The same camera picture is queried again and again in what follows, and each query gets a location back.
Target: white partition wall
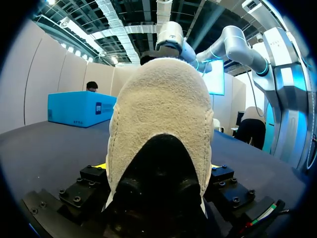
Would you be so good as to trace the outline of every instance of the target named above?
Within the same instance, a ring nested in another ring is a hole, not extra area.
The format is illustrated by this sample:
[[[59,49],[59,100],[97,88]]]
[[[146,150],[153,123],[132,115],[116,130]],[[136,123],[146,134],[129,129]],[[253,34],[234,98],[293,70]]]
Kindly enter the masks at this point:
[[[111,95],[117,97],[123,85],[138,69],[138,66],[116,67],[113,75]]]
[[[44,35],[35,53],[25,92],[25,125],[47,120],[48,94],[56,93],[66,56],[64,49]]]
[[[44,31],[27,21],[7,55],[0,75],[0,134],[24,126],[29,69]]]
[[[256,101],[257,101],[257,106],[264,112],[264,93],[259,88],[257,88],[254,85],[254,82],[252,80],[252,73],[249,72],[248,74],[249,74],[249,76],[251,78],[251,82],[252,82],[252,85],[253,85],[254,94],[255,94]],[[240,74],[240,75],[235,76],[235,77],[237,79],[239,79],[241,82],[243,82],[246,85],[246,87],[247,87],[247,89],[246,89],[246,105],[245,105],[245,109],[248,108],[248,107],[255,107],[252,87],[251,87],[250,80],[248,78],[247,73],[243,73],[243,74]]]
[[[225,133],[230,131],[230,113],[232,102],[232,76],[224,74],[224,96],[215,95],[213,97],[213,117],[220,121],[221,127],[224,127]]]
[[[60,73],[58,92],[81,91],[83,89],[87,62],[71,52],[66,53]]]
[[[210,95],[213,117],[220,121],[224,133],[232,135],[238,111],[244,111],[246,85],[230,74],[224,74],[224,95]]]
[[[232,103],[229,129],[236,127],[238,111],[245,111],[246,85],[235,77],[232,78]]]
[[[86,84],[95,81],[98,84],[98,93],[110,95],[114,67],[100,64],[88,63],[82,90],[86,90]]]

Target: display screen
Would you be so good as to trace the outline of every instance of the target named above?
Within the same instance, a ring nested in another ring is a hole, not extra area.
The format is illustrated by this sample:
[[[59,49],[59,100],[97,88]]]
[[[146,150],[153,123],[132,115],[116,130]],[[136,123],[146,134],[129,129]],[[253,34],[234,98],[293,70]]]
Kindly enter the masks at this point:
[[[223,61],[216,60],[211,62],[212,71],[205,73],[203,79],[207,85],[209,94],[224,95],[224,73]]]

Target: blue box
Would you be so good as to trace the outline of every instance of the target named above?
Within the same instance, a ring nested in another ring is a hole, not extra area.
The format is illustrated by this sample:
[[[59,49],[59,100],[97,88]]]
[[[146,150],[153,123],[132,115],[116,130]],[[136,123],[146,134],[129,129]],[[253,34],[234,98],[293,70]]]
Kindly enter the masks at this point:
[[[111,119],[116,97],[89,91],[49,94],[48,121],[89,127]]]

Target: white chair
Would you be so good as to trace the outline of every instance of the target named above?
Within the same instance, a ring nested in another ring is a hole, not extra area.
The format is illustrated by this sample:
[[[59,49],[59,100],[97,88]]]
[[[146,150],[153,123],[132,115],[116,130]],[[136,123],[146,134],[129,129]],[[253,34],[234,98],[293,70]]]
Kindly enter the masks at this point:
[[[218,130],[221,132],[220,121],[218,119],[213,118],[213,126],[215,130]]]

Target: robotic arm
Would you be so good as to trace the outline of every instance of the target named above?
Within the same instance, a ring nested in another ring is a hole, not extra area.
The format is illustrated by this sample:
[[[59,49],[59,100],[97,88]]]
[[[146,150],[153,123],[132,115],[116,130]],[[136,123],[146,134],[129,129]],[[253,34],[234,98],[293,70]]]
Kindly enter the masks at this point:
[[[266,75],[269,69],[267,60],[257,51],[249,48],[243,31],[236,26],[225,27],[215,43],[196,55],[193,48],[183,38],[181,26],[170,21],[162,26],[158,35],[156,50],[159,50],[161,46],[177,49],[180,56],[200,72],[210,72],[212,68],[209,62],[220,60],[224,56],[250,67],[259,76]]]

